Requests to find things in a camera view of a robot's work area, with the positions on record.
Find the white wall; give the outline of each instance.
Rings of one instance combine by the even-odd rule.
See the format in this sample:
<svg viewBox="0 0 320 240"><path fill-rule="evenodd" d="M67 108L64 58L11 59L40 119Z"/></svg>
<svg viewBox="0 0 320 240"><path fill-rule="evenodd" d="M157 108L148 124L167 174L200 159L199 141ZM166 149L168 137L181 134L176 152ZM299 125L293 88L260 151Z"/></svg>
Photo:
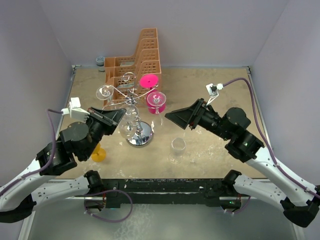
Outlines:
<svg viewBox="0 0 320 240"><path fill-rule="evenodd" d="M38 1L1 1L0 186L51 141L45 110L64 106L71 73ZM60 117L53 119L57 126ZM0 223L0 239L18 239L21 225Z"/></svg>
<svg viewBox="0 0 320 240"><path fill-rule="evenodd" d="M276 156L320 185L320 1L291 0L255 60L253 82ZM307 228L319 239L320 214Z"/></svg>
<svg viewBox="0 0 320 240"><path fill-rule="evenodd" d="M163 66L253 64L288 0L39 0L72 64L133 54L158 28Z"/></svg>

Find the wooden tabletop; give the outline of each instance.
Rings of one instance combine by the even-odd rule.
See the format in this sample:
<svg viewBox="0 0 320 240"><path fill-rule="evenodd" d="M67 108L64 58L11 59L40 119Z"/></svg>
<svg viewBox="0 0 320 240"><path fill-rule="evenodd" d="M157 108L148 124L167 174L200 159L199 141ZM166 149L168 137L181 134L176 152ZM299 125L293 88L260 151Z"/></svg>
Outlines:
<svg viewBox="0 0 320 240"><path fill-rule="evenodd" d="M206 85L226 83L234 78L248 79L245 68L162 68L162 92L166 95L164 113L191 106L197 99L209 99ZM105 84L105 73L95 68L81 68L71 89L70 97L79 97L81 107L102 108L103 102L96 97L96 90ZM219 92L212 107L222 117L231 107L242 108L251 125L247 128L259 139L254 122L250 93L244 81L237 81ZM155 118L145 107L139 108L141 120L151 124ZM61 130L74 119L65 116ZM186 142L186 151L180 164L169 161L173 139L181 137ZM197 126L183 130L164 118L163 127L155 131L152 142L142 148L130 146L118 129L111 136L104 136L101 147L107 152L103 162L91 159L78 162L78 166L65 172L59 178L73 179L89 170L96 170L104 179L108 178L223 178L229 170L237 170L251 178L264 176L245 163L234 159L224 148L227 144L221 138Z"/></svg>

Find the transparent cup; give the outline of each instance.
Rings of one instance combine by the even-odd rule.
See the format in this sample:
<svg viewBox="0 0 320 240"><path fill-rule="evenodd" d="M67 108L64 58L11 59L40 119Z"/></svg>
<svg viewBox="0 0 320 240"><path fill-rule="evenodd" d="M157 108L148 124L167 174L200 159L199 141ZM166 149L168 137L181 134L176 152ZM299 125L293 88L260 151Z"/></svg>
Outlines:
<svg viewBox="0 0 320 240"><path fill-rule="evenodd" d="M171 142L169 161L172 164L179 164L183 160L186 151L186 142L183 138L177 137Z"/></svg>

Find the yellow object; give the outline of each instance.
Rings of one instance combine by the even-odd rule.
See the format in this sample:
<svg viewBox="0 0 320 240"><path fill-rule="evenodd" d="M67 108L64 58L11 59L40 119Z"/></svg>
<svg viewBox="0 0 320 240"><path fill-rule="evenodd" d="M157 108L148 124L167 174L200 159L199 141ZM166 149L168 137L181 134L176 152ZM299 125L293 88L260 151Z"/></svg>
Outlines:
<svg viewBox="0 0 320 240"><path fill-rule="evenodd" d="M103 160L105 160L106 156L107 156L106 150L101 148L100 143L98 143L92 152L92 155L91 155L92 160L96 163L100 163Z"/></svg>

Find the wire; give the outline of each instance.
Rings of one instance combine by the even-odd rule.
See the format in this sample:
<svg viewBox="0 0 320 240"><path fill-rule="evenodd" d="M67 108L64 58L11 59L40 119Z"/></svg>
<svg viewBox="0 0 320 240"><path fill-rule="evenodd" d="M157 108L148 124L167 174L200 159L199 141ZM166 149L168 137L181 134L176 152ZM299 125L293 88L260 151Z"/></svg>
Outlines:
<svg viewBox="0 0 320 240"><path fill-rule="evenodd" d="M245 210L245 208L249 205L249 202L250 202L250 199L251 199L251 196L248 197L248 200L246 201L246 203L244 204L244 206L236 211L228 211L226 209L224 209L224 212L225 213L229 213L229 214L239 214L241 213L243 210Z"/></svg>
<svg viewBox="0 0 320 240"><path fill-rule="evenodd" d="M253 109L253 117L254 117L254 121L255 121L255 124L256 124L256 127L258 129L258 132L260 134L260 136L262 137L263 141L265 142L265 145L266 147L268 148L269 150L269 153L270 153L270 156L272 158L272 161L274 163L274 165L279 169L279 171L285 175L289 180L291 180L293 183L295 183L296 185L298 185L300 188L302 188L305 192L315 196L317 199L320 199L320 195L314 193L313 191L311 191L310 189L308 189L307 187L305 187L303 184L301 184L300 182L298 182L297 180L295 180L293 177L291 177L289 174L287 174L283 168L281 166L278 165L278 162L277 162L277 159L276 159L276 156L274 154L274 151L272 150L270 144L268 143L268 140L266 139L266 137L264 136L264 134L262 133L262 130L259 126L259 123L258 123L258 117L257 117L257 112L256 112L256 106L255 106L255 99L254 99L254 93L253 93L253 90L252 90L252 87L249 83L249 81L247 79L245 79L244 77L238 77L238 78L235 78L233 80L230 80L228 81L227 83L223 84L223 87L226 87L228 86L229 84L232 84L236 81L239 81L239 80L243 80L245 81L246 85L248 86L249 88L249 92L250 92L250 96L251 96L251 103L252 103L252 109Z"/></svg>
<svg viewBox="0 0 320 240"><path fill-rule="evenodd" d="M52 113L55 113L55 114L62 114L63 112L62 111L56 111L56 110L52 110L52 109L47 109L46 110L46 116L47 118L49 119L49 123L50 123L50 127L51 127L51 138L52 138L52 150L51 150L51 155L50 155L50 158L49 160L46 162L46 164L41 167L40 169L38 170L35 170L35 171L31 171L31 172L28 172L24 175L22 175L20 178L17 178L16 180L14 180L13 182L11 182L10 184L8 184L4 189L2 189L2 191L0 191L0 197L5 194L9 189L11 189L14 185L16 185L17 183L19 183L21 180L25 180L27 177L33 175L33 174L37 174L37 173L40 173L42 172L43 170L47 169L53 162L54 160L54 156L55 156L55 153L56 153L56 146L57 146L57 143L56 143L56 133L55 133L55 127L54 127L54 124L52 122L52 119L49 115L49 112L52 112Z"/></svg>
<svg viewBox="0 0 320 240"><path fill-rule="evenodd" d="M83 195L83 197L92 197L92 196L97 196L97 195L107 194L107 193L121 193L121 194L124 194L129 199L129 201L130 201L130 211L125 217L123 217L123 218L121 218L119 220L111 220L111 219L106 219L106 218L97 216L97 215L95 215L95 214L93 214L92 212L89 211L89 209L86 207L86 202L84 202L84 210L85 210L84 213L85 214L88 213L90 216L92 216L92 217L94 217L96 219L99 219L101 221L107 222L107 223L121 223L121 222L123 222L124 220L126 220L131 215L132 210L134 208L134 203L132 201L132 198L125 191L121 191L121 190L118 190L118 189L112 189L112 190L106 190L106 191L93 193L93 194L86 194L86 195Z"/></svg>

